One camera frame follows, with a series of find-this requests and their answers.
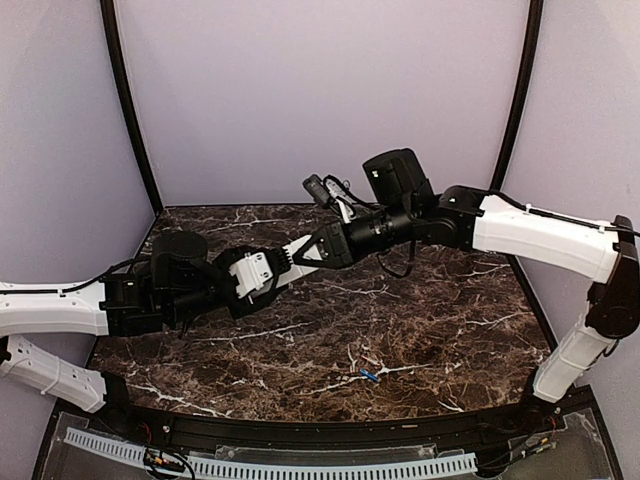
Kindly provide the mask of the white remote control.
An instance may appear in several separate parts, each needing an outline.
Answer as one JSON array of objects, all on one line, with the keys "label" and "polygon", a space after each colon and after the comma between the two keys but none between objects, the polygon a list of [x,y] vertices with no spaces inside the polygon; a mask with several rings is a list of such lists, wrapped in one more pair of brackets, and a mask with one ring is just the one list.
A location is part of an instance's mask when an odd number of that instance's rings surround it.
[{"label": "white remote control", "polygon": [[278,253],[284,254],[284,259],[279,259],[279,267],[288,266],[284,273],[276,272],[276,261],[268,260],[265,251],[250,256],[253,267],[258,272],[260,289],[254,289],[249,293],[249,298],[256,301],[259,296],[265,295],[272,287],[275,289],[286,287],[292,282],[317,270],[316,266],[304,265],[304,262],[319,261],[321,254],[318,247],[311,245],[305,247],[310,235],[300,237],[284,245]]}]

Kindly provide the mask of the blue battery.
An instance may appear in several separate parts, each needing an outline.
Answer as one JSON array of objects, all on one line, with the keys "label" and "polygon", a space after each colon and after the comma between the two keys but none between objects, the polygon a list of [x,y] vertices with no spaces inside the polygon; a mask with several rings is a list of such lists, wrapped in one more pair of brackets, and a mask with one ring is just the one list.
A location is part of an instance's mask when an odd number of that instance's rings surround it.
[{"label": "blue battery", "polygon": [[362,376],[365,376],[366,378],[369,378],[369,379],[371,379],[371,380],[373,380],[373,381],[377,381],[377,380],[378,380],[378,377],[377,377],[375,374],[373,374],[373,373],[369,372],[369,371],[368,371],[368,370],[366,370],[366,369],[360,369],[359,373],[360,373]]}]

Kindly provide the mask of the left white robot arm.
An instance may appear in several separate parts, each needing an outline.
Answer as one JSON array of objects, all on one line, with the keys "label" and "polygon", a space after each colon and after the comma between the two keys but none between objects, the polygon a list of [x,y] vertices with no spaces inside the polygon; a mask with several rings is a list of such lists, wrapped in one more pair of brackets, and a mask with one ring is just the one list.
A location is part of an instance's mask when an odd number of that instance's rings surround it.
[{"label": "left white robot arm", "polygon": [[185,333],[200,316],[226,308],[239,318],[269,306],[309,270],[295,264],[298,242],[278,249],[241,246],[208,262],[197,233],[159,236],[148,256],[123,261],[80,284],[1,287],[1,374],[74,404],[120,436],[141,427],[125,380],[87,370],[26,340],[34,333],[131,337],[164,329]]}]

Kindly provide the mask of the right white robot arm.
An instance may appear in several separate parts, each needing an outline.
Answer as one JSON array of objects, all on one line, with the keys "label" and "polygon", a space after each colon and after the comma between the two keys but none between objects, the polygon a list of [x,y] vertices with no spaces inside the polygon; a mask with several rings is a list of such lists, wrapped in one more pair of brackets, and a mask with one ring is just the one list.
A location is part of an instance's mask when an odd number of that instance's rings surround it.
[{"label": "right white robot arm", "polygon": [[591,280],[587,311],[537,369],[533,395],[511,410],[517,432],[534,432],[549,416],[548,403],[559,401],[610,346],[638,328],[639,259],[628,218],[584,220],[465,186],[436,194],[409,148],[379,154],[363,169],[380,209],[317,230],[293,254],[294,264],[341,269],[420,241],[524,257]]}]

